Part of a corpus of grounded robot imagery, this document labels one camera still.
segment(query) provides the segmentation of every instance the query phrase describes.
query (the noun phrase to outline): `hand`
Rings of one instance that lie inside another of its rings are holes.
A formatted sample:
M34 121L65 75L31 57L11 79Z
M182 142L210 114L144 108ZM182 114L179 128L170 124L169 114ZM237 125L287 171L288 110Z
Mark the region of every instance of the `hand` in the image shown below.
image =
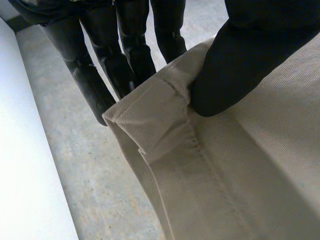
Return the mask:
M191 106L211 117L238 103L319 32L318 0L225 0L218 32L191 86Z

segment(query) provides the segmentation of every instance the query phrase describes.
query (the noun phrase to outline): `khaki fabric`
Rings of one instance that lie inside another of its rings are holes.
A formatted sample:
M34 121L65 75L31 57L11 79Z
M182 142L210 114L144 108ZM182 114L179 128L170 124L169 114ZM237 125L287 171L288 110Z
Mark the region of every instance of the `khaki fabric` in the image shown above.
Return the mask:
M204 118L188 86L212 42L103 116L166 239L320 239L320 34L241 102Z

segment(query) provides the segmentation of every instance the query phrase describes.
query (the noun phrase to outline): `gray floor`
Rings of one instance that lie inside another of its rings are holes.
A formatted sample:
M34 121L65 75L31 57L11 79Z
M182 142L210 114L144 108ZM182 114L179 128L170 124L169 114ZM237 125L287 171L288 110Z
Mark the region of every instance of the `gray floor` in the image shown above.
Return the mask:
M187 0L181 30L187 48L216 34L226 19L224 0ZM152 14L147 24L147 43L159 70L165 61L156 44ZM37 26L19 32L17 39L79 239L163 240L156 215L115 137L97 123L49 40Z

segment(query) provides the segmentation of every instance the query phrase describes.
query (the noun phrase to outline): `stitching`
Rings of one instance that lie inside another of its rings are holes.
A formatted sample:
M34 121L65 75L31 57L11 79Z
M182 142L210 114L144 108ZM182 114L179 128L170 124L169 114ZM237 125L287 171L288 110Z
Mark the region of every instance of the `stitching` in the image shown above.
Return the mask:
M238 224L242 227L242 230L247 233L249 235L249 239L253 239L254 235L253 233L250 231L250 228L248 227L248 225L246 224L246 221L244 220L244 218L241 216L241 214L239 213L239 211L236 209L235 204L232 202L230 196L227 193L226 188L224 187L223 183L221 182L221 180L218 178L218 174L216 173L216 171L210 167L210 165L208 164L208 161L205 157L205 154L203 153L203 151L201 150L201 147L199 145L199 142L197 141L196 135L195 135L195 131L194 128L192 127L190 120L188 118L188 105L186 104L185 108L184 108L184 114L185 114L185 122L186 125L188 126L189 130L190 130L190 135L192 138L192 141L199 153L199 156L202 158L202 160L204 160L204 162L206 163L206 165L208 166L208 168L211 170L212 172L212 176L214 177L215 181L218 184L218 188L222 193L222 196L225 199L225 202L228 204L229 209L231 210L231 212L233 213L234 217L237 219Z

